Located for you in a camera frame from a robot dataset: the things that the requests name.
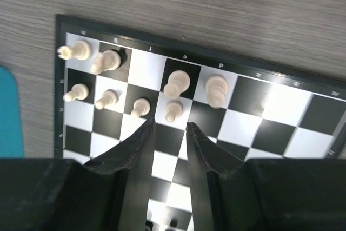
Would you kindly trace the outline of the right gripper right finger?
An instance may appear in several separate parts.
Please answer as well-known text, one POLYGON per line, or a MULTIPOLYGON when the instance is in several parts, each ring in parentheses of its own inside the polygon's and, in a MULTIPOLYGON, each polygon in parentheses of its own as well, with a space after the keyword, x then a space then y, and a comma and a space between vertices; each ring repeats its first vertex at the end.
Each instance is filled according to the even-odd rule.
POLYGON ((186 130, 194 230, 226 230, 220 177, 229 177, 243 161, 213 143, 197 124, 188 123, 186 130))

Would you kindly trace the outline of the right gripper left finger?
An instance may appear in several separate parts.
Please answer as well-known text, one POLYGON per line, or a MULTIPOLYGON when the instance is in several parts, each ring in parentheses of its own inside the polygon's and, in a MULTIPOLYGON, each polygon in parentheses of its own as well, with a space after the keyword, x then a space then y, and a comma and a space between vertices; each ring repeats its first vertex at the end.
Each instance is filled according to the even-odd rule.
POLYGON ((154 119, 84 165, 85 230, 144 230, 155 147, 154 119))

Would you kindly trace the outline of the white pawn piece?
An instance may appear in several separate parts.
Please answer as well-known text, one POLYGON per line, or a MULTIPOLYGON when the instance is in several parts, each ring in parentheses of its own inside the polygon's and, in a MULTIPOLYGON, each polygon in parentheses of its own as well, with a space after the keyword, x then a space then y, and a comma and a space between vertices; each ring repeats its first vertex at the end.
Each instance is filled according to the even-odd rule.
POLYGON ((145 98, 139 98, 134 102, 133 110, 130 115, 139 118, 141 116, 147 115, 150 111, 150 102, 145 98))
POLYGON ((113 106, 118 102, 118 95, 113 90, 106 90, 102 93, 102 97, 96 101, 95 108, 98 110, 113 106))
POLYGON ((63 100, 71 102, 74 100, 84 100, 89 96, 89 88, 85 84, 75 84, 70 91, 63 95, 63 100))
POLYGON ((166 106, 165 119, 167 122, 174 122, 175 119, 181 117, 183 113, 183 106, 181 103, 173 101, 169 102, 166 106))

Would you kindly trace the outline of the white knight piece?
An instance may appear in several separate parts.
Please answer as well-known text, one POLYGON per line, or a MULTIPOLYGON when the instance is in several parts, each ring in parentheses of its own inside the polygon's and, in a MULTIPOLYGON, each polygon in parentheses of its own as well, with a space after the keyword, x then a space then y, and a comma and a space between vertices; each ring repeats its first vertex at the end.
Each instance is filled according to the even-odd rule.
POLYGON ((90 72, 94 75, 98 75, 104 71, 116 70, 120 67, 121 63, 121 57, 117 52, 113 50, 99 52, 90 67, 90 72))

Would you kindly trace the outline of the white rook piece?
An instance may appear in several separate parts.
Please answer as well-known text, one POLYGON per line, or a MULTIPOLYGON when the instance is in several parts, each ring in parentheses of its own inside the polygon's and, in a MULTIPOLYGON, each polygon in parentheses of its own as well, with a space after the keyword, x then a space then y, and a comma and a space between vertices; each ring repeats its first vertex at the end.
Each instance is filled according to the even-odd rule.
POLYGON ((57 49, 58 57, 63 60, 76 58, 78 60, 87 60, 92 53, 91 45, 84 40, 79 40, 73 45, 60 46, 57 49))

